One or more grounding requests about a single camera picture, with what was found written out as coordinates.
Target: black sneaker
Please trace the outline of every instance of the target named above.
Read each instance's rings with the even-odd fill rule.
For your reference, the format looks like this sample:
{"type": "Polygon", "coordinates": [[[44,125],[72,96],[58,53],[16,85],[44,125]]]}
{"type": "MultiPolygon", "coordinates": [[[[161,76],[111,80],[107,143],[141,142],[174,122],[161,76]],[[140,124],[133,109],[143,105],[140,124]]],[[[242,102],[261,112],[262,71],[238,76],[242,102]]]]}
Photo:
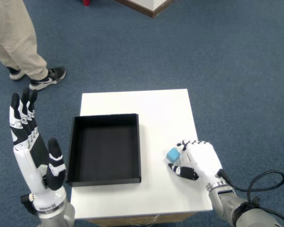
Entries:
{"type": "Polygon", "coordinates": [[[48,69],[48,75],[42,80],[30,80],[29,88],[31,90],[41,90],[51,84],[59,83],[66,74],[66,70],[63,67],[48,69]]]}
{"type": "Polygon", "coordinates": [[[26,74],[23,73],[21,70],[16,70],[11,67],[7,67],[7,68],[9,70],[9,78],[11,78],[12,80],[19,80],[22,77],[26,76],[26,74]]]}

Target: black box tray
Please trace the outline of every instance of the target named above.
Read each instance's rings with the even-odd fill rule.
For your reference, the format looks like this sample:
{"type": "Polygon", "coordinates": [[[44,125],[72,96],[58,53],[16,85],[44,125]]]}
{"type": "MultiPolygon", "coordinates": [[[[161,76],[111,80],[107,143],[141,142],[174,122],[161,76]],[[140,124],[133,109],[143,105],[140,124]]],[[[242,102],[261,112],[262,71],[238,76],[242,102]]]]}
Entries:
{"type": "Polygon", "coordinates": [[[141,182],[138,115],[75,117],[67,166],[71,186],[141,182]]]}

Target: khaki trousers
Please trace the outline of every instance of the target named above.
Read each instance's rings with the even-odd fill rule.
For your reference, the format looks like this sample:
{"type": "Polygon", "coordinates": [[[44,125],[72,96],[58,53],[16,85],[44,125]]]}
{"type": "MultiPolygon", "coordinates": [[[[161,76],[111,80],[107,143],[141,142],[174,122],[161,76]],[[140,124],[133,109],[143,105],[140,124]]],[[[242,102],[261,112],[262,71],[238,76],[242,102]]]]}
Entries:
{"type": "Polygon", "coordinates": [[[35,80],[48,74],[46,61],[37,53],[35,29],[22,0],[0,0],[0,62],[35,80]]]}

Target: blue cube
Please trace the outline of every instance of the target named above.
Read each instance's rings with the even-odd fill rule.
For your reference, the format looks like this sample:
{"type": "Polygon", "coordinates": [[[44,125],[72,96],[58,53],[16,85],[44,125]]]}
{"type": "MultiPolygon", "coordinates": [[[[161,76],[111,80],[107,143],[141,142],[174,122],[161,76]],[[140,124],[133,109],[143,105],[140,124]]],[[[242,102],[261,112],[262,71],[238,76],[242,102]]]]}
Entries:
{"type": "Polygon", "coordinates": [[[166,155],[166,158],[171,163],[174,163],[179,157],[180,157],[180,153],[178,152],[176,148],[171,149],[166,155]]]}

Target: robotic thumb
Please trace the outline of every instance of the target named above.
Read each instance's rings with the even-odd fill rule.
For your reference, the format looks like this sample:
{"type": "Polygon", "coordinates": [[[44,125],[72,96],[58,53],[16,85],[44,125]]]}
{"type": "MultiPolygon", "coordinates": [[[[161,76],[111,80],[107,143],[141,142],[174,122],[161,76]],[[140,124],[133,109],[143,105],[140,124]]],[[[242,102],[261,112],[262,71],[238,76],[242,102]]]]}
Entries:
{"type": "Polygon", "coordinates": [[[49,164],[46,171],[46,179],[48,187],[56,191],[63,185],[66,166],[57,139],[52,138],[48,141],[48,150],[49,164]]]}

